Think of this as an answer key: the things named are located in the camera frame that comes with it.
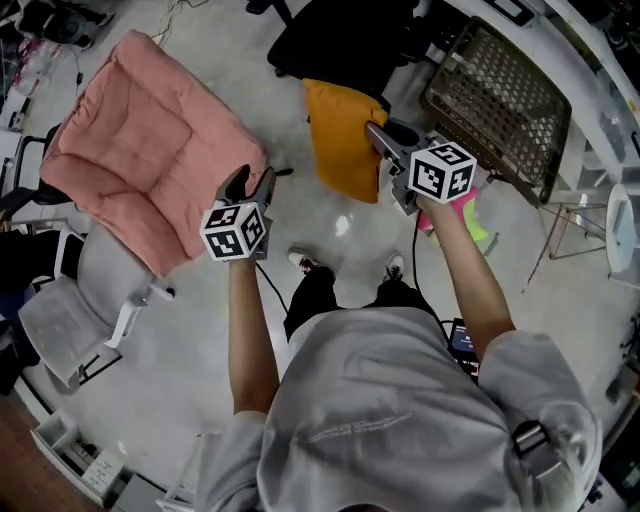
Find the concrete floor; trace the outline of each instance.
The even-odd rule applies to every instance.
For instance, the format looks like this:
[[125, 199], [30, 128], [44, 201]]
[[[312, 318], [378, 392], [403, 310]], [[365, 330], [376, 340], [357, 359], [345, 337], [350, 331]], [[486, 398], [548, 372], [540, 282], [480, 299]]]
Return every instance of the concrete floor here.
[[[305, 0], [290, 1], [294, 13]], [[381, 204], [344, 198], [321, 184], [302, 86], [278, 79], [266, 61], [270, 45], [283, 29], [273, 9], [263, 16], [244, 11], [238, 0], [210, 0], [185, 7], [173, 25], [165, 50], [215, 92], [263, 142], [275, 166], [295, 174], [278, 181], [269, 216], [274, 220], [269, 260], [264, 268], [289, 300], [301, 275], [288, 263], [292, 245], [313, 249], [337, 272], [336, 294], [345, 307], [372, 300], [388, 253], [411, 249], [413, 223], [398, 212], [383, 191]], [[118, 4], [118, 17], [94, 49], [80, 56], [85, 82], [129, 29], [156, 33], [164, 13], [160, 0]], [[392, 114], [407, 120], [421, 115], [417, 94], [429, 72], [425, 65], [398, 69], [385, 96]], [[75, 100], [75, 61], [59, 65], [46, 90], [38, 93], [26, 133], [44, 135], [62, 121]], [[37, 180], [38, 156], [25, 180]], [[478, 199], [481, 223], [499, 242], [488, 257], [511, 307], [515, 324], [546, 331], [559, 344], [597, 410], [620, 362], [638, 294], [607, 280], [604, 253], [552, 262], [545, 258], [532, 283], [521, 293], [542, 249], [551, 217], [540, 215], [515, 190], [494, 183]], [[82, 222], [72, 207], [59, 208], [72, 222]], [[24, 215], [48, 215], [37, 208]], [[583, 244], [579, 230], [568, 230], [569, 250]], [[441, 318], [458, 315], [450, 278], [439, 247], [420, 237], [416, 249], [419, 281]], [[121, 344], [124, 359], [64, 397], [53, 389], [41, 366], [28, 376], [43, 396], [62, 407], [96, 444], [116, 447], [132, 469], [159, 484], [177, 477], [195, 436], [219, 431], [231, 414], [227, 383], [227, 268], [203, 256], [171, 275], [178, 297], [159, 299], [138, 318]], [[259, 277], [267, 322], [281, 371], [287, 364], [282, 328], [284, 312]]]

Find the black office chair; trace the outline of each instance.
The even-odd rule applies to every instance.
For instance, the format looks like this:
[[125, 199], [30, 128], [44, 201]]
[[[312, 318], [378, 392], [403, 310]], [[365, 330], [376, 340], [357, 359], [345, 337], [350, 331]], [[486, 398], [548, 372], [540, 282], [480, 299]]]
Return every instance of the black office chair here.
[[60, 125], [54, 126], [49, 130], [45, 138], [26, 136], [20, 142], [18, 154], [16, 156], [15, 174], [13, 178], [13, 190], [6, 196], [0, 198], [0, 221], [9, 220], [20, 208], [33, 201], [41, 206], [53, 206], [57, 204], [70, 203], [71, 199], [64, 192], [40, 180], [38, 188], [32, 190], [30, 188], [20, 186], [20, 176], [22, 174], [22, 161], [27, 146], [33, 142], [43, 144], [43, 156], [47, 153], [47, 149], [53, 140]]
[[247, 11], [271, 5], [286, 24], [267, 56], [279, 76], [349, 87], [383, 106], [394, 69], [422, 60], [429, 47], [424, 18], [413, 16], [418, 0], [312, 0], [295, 18], [284, 0], [250, 0]]

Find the orange cushion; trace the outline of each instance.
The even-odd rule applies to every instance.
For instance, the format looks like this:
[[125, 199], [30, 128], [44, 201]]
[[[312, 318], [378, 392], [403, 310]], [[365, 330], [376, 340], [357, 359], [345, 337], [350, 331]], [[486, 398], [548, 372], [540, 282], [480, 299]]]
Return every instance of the orange cushion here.
[[318, 80], [302, 83], [318, 176], [338, 192], [377, 203], [381, 157], [366, 136], [365, 124], [383, 126], [388, 114], [376, 100], [353, 89]]

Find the gray t-shirt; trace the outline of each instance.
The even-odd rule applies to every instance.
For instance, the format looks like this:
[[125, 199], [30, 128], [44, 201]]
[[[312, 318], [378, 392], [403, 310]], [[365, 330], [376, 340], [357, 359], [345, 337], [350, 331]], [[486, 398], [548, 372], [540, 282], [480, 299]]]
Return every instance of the gray t-shirt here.
[[[595, 479], [600, 422], [546, 335], [494, 340], [479, 386], [414, 308], [318, 315], [291, 348], [269, 414], [236, 414], [214, 455], [205, 438], [197, 512], [576, 511]], [[513, 449], [530, 419], [560, 461], [545, 475]]]

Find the metal basket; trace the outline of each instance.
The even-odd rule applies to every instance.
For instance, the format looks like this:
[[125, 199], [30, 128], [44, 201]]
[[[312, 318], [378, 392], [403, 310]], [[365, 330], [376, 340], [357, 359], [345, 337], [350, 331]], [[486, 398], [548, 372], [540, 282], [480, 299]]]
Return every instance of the metal basket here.
[[[432, 120], [531, 204], [553, 189], [571, 105], [511, 41], [472, 18], [421, 95]], [[542, 187], [538, 197], [532, 190]]]

